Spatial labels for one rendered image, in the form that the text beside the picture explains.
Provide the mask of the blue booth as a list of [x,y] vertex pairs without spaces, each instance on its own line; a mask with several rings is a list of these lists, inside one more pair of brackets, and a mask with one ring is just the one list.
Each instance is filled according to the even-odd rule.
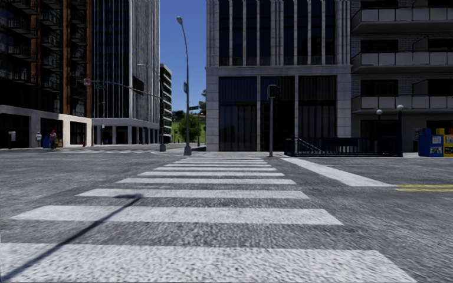
[[443,157],[444,135],[432,134],[430,128],[423,128],[418,136],[418,156]]

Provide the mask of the red brick building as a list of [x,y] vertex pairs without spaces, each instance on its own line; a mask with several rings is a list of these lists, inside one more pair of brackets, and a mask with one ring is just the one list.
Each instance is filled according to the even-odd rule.
[[0,0],[0,149],[92,142],[92,0]]

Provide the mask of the dark stairway railing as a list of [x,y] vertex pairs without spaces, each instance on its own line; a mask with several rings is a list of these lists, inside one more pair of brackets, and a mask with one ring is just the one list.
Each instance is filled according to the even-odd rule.
[[397,106],[396,136],[381,135],[381,118],[378,118],[377,137],[290,137],[286,139],[287,156],[403,156],[402,110]]

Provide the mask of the trees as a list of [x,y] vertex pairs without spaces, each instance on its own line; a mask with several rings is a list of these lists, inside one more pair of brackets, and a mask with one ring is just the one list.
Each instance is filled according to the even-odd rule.
[[[189,110],[189,141],[204,142],[206,126],[206,90],[203,90],[203,100],[199,101],[198,108]],[[186,113],[183,110],[172,112],[172,141],[186,142]]]

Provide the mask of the grey street lamp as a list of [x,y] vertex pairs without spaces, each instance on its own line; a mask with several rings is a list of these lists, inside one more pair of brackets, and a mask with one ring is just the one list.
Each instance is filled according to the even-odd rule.
[[181,25],[184,42],[185,42],[185,52],[186,52],[186,81],[184,90],[186,93],[186,145],[184,148],[184,156],[191,156],[192,149],[190,146],[190,117],[189,117],[189,58],[188,58],[188,45],[186,41],[186,34],[183,26],[183,19],[181,16],[176,17],[177,22]]

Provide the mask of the yellow booth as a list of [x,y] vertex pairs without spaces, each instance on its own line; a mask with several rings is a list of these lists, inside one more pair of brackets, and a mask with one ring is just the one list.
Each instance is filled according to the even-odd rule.
[[442,137],[442,156],[453,157],[453,128],[437,128],[436,134]]

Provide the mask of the pale concrete building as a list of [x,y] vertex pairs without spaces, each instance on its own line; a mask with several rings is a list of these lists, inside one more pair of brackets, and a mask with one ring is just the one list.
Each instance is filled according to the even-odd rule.
[[160,142],[171,142],[172,131],[172,72],[164,64],[160,64]]

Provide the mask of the pale stone building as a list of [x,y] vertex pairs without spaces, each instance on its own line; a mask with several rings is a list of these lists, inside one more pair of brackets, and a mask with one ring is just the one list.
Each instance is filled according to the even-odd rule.
[[206,0],[209,151],[350,137],[351,0]]

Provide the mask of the glass tower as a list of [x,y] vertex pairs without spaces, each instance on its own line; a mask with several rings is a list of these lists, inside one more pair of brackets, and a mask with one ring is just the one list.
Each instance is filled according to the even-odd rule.
[[160,0],[93,0],[95,144],[159,141]]

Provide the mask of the traffic light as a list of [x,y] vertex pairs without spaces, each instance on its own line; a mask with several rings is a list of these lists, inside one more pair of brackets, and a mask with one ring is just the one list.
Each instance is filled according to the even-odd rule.
[[131,76],[128,84],[85,80],[92,91],[94,144],[163,143],[166,101],[158,81]]
[[276,85],[269,85],[267,88],[267,96],[270,100],[270,132],[269,132],[269,151],[268,156],[273,157],[273,117],[274,117],[274,99],[277,95],[278,87]]

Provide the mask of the grey balcony building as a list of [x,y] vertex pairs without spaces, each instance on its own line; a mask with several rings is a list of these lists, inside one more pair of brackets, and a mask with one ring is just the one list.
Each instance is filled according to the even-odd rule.
[[351,0],[352,134],[453,128],[453,0]]

